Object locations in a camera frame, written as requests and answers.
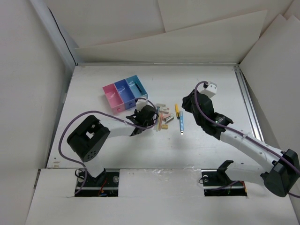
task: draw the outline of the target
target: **cardboard sheet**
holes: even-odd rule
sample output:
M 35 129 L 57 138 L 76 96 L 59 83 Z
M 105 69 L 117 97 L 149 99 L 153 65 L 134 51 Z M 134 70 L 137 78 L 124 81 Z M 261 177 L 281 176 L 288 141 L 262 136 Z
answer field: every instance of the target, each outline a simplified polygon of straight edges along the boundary
M 150 189 L 153 179 L 147 177 L 143 182 Z M 137 176 L 132 181 L 136 184 L 140 178 Z M 173 186 L 168 181 L 156 182 L 151 191 L 157 196 L 105 198 L 70 197 L 68 193 L 74 193 L 74 169 L 42 169 L 39 179 L 26 225 L 298 224 L 288 196 L 277 197 L 266 188 L 250 183 L 246 183 L 248 197 L 204 197 L 203 189 L 196 183 L 178 177 L 179 183 Z M 162 190 L 169 186 L 174 191 L 176 185 L 185 185 L 186 190 L 194 185 L 201 194 L 162 196 Z
M 299 149 L 300 21 L 278 16 L 240 68 L 281 149 Z
M 237 62 L 258 40 L 266 13 L 264 10 L 151 37 L 78 48 L 77 53 L 86 62 Z
M 300 19 L 300 0 L 294 0 L 285 13 L 285 18 L 288 20 L 291 15 L 294 15 L 297 19 Z
M 165 31 L 221 20 L 259 10 L 268 10 L 262 33 L 292 0 L 158 0 Z
M 157 0 L 45 0 L 79 47 L 164 33 Z

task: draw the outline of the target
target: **white wall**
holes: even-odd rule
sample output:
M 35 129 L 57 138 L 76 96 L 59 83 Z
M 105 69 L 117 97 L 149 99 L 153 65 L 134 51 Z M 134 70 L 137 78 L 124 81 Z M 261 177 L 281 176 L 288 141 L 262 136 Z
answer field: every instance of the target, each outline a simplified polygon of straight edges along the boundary
M 23 225 L 45 166 L 64 65 L 28 0 L 0 3 L 0 224 Z
M 256 112 L 258 122 L 261 127 L 262 135 L 264 137 L 265 142 L 273 147 L 282 149 L 280 147 L 280 143 L 278 142 L 276 136 L 274 135 L 274 132 L 271 128 L 271 125 L 270 125 L 265 113 L 263 112 L 254 92 L 252 91 L 252 89 L 249 85 L 248 85 L 248 90 L 249 90 L 249 93 L 250 93 L 250 96 L 252 99 L 253 106 L 255 108 L 255 112 Z M 283 133 L 286 132 L 287 130 L 288 130 L 288 127 L 282 128 Z M 300 195 L 300 189 L 299 189 L 300 185 L 299 184 L 300 184 L 300 181 L 298 181 L 294 185 L 294 187 L 291 189 L 292 193 L 294 193 L 296 195 Z M 295 213 L 297 215 L 298 221 L 300 222 L 300 199 L 291 197 L 291 201 L 292 201 Z

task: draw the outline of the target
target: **white panel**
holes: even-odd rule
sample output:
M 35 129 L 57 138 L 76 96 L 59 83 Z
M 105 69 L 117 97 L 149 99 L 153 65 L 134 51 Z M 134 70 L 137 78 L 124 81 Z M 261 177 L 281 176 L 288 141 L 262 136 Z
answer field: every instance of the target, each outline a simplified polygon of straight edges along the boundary
M 80 46 L 164 33 L 157 0 L 45 0 Z
M 63 129 L 75 116 L 87 110 L 112 114 L 102 87 L 133 75 L 140 78 L 150 101 L 167 104 L 172 113 L 175 113 L 175 103 L 181 106 L 182 98 L 190 94 L 199 81 L 210 80 L 218 85 L 217 94 L 212 100 L 215 110 L 233 119 L 243 130 L 251 130 L 233 67 L 82 66 L 77 67 L 73 74 L 48 167 L 79 167 L 58 153 Z M 132 113 L 133 109 L 122 112 L 118 117 L 125 118 Z M 106 119 L 102 115 L 95 116 L 100 120 Z M 84 118 L 71 126 L 66 138 Z M 184 135 L 180 135 L 179 122 L 174 119 L 168 124 L 168 130 L 156 132 L 151 129 L 133 137 L 108 138 L 98 154 L 100 162 L 105 168 L 218 168 L 227 159 L 257 165 L 234 147 L 203 132 L 191 113 L 184 112 L 184 125 Z M 62 151 L 66 156 L 80 160 L 67 144 L 66 138 L 62 143 Z
M 264 32 L 292 0 L 158 0 L 165 31 L 178 30 L 232 16 L 268 10 Z
M 240 65 L 281 149 L 298 154 L 299 58 L 300 22 L 278 16 Z
M 298 19 L 300 19 L 300 0 L 294 0 L 285 13 L 285 18 L 288 20 L 291 15 L 294 15 Z
M 162 197 L 163 188 L 156 190 L 158 182 L 155 182 L 151 192 L 157 191 L 157 196 L 153 197 L 68 198 L 68 195 L 61 196 L 68 190 L 74 191 L 74 186 L 69 185 L 76 179 L 74 169 L 49 171 L 41 173 L 26 225 L 82 225 L 87 221 L 112 225 L 298 224 L 288 197 L 277 197 L 258 185 L 247 184 L 248 197 L 204 197 L 203 190 L 195 183 L 199 195 Z M 143 172 L 131 181 L 137 184 L 142 176 Z M 153 179 L 142 181 L 151 186 Z M 170 187 L 168 182 L 162 180 L 159 184 Z M 183 179 L 179 185 L 188 188 L 193 184 Z
M 204 196 L 201 169 L 120 170 L 120 197 Z
M 77 52 L 88 62 L 237 62 L 258 40 L 266 13 L 260 11 L 151 37 L 78 48 Z
M 76 64 L 81 62 L 75 52 L 75 48 L 78 48 L 78 45 L 59 24 L 59 22 L 53 19 L 49 8 L 43 0 L 30 0 L 30 2 L 39 17 L 39 21 L 41 21 L 44 25 L 51 42 L 54 44 L 55 49 L 60 55 L 60 58 L 64 61 L 69 76 L 71 76 Z
M 0 224 L 23 225 L 65 68 L 30 1 L 1 1 L 0 32 Z

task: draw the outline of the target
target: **plastic container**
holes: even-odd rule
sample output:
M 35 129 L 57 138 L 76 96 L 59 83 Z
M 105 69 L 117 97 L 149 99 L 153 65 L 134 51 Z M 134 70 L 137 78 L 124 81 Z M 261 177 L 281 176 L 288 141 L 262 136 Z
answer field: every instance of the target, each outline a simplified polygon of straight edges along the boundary
M 147 98 L 148 93 L 137 75 L 103 87 L 114 114 L 135 107 L 137 98 Z

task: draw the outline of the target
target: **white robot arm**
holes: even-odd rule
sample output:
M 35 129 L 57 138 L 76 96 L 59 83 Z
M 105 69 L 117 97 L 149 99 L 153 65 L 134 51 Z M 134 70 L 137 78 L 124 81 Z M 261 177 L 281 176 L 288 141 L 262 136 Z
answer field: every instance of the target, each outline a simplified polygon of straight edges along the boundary
M 134 126 L 117 120 L 99 120 L 94 115 L 88 116 L 67 138 L 67 143 L 79 156 L 88 171 L 89 178 L 100 185 L 104 182 L 106 171 L 101 165 L 98 153 L 107 138 L 134 136 L 155 124 L 157 111 L 150 105 L 128 116 Z
M 204 90 L 197 91 L 200 84 Z M 235 125 L 233 121 L 214 111 L 211 97 L 217 92 L 216 84 L 200 82 L 183 98 L 182 108 L 192 113 L 197 125 L 209 135 L 228 143 L 255 160 L 261 167 L 225 161 L 218 169 L 202 169 L 202 177 L 217 181 L 220 186 L 243 180 L 265 187 L 277 196 L 286 196 L 300 177 L 298 155 L 289 149 L 284 152 L 266 145 Z

